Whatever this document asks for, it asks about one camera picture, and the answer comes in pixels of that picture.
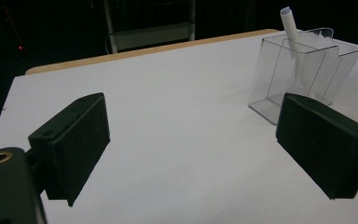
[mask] white surface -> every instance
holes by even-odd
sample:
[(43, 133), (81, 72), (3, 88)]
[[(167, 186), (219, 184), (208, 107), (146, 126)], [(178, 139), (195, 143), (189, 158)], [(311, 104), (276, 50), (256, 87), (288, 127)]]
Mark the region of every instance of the white surface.
[[(358, 223), (248, 108), (261, 37), (17, 77), (0, 148), (104, 92), (112, 141), (73, 208), (42, 194), (49, 223)], [(358, 63), (334, 108), (358, 121)]]

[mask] acrylic holder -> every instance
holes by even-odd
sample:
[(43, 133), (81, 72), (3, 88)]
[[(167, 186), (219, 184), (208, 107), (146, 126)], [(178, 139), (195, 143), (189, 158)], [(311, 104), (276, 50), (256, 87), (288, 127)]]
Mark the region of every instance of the acrylic holder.
[(298, 32), (263, 38), (249, 106), (277, 124), (286, 92), (331, 105), (358, 58), (358, 47), (333, 40), (333, 30)]

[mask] dark background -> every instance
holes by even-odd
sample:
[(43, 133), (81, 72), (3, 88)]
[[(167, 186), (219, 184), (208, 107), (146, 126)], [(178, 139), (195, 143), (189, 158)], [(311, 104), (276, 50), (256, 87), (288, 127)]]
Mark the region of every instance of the dark background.
[[(188, 20), (184, 0), (109, 1), (116, 31)], [(287, 6), (298, 29), (329, 27), (336, 39), (358, 44), (358, 1), (197, 0), (196, 39), (282, 30), (279, 11)], [(0, 112), (14, 77), (39, 65), (104, 55), (106, 36), (102, 0), (1, 0)]]

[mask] tabletop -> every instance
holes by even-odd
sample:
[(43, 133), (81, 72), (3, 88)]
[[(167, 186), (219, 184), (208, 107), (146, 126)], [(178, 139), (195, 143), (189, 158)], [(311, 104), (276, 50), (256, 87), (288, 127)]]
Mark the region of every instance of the tabletop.
[[(247, 106), (261, 39), (279, 34), (16, 77), (0, 148), (27, 150), (43, 123), (103, 92), (111, 143), (74, 207), (42, 193), (49, 223), (358, 223), (358, 193), (329, 200)], [(358, 61), (332, 107), (358, 121)]]

